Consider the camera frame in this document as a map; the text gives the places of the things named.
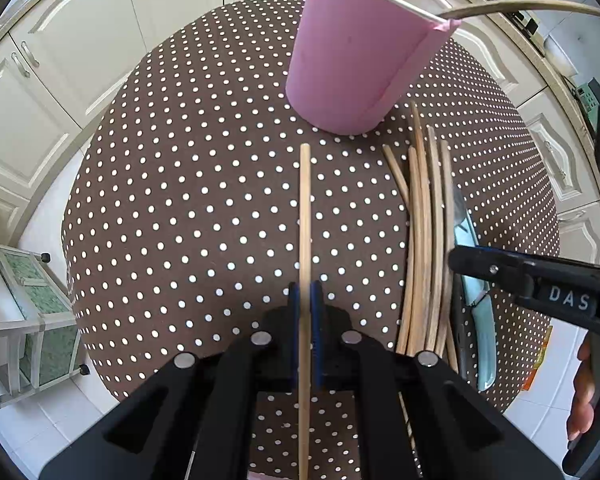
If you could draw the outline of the person's right hand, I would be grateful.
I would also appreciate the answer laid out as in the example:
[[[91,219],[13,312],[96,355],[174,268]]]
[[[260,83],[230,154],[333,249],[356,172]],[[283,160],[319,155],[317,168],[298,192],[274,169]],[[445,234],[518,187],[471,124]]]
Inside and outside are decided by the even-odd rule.
[[[594,420],[592,405],[595,382],[591,370],[591,337],[586,335],[578,351],[580,366],[573,379],[574,395],[566,422],[568,441],[571,442],[590,430]]]

